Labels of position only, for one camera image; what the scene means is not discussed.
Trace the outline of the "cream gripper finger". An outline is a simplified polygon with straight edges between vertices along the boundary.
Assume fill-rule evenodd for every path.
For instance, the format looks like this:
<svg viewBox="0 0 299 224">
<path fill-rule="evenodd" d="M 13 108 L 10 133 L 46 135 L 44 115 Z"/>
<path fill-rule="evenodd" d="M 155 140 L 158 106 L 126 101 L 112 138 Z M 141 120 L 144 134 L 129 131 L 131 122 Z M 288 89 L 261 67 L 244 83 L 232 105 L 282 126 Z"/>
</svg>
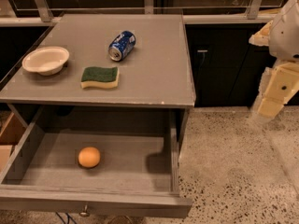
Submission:
<svg viewBox="0 0 299 224">
<path fill-rule="evenodd" d="M 299 63 L 276 60 L 274 66 L 266 67 L 262 74 L 252 111 L 260 117 L 273 119 L 297 92 Z"/>
<path fill-rule="evenodd" d="M 249 38 L 249 43 L 254 46 L 263 47 L 269 46 L 269 34 L 272 26 L 272 21 L 264 25 L 257 33 Z"/>
</svg>

